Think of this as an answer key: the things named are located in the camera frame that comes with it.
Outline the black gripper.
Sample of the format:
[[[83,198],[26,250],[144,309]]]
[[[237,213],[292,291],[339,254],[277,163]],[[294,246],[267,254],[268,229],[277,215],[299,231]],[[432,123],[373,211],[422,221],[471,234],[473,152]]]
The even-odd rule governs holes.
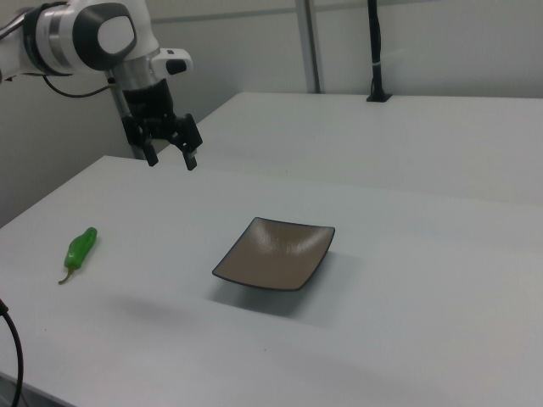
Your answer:
[[[187,169],[194,170],[196,153],[203,140],[191,114],[176,117],[166,79],[121,93],[128,108],[122,124],[129,145],[143,154],[149,166],[154,166],[159,160],[152,139],[168,140],[182,152]]]

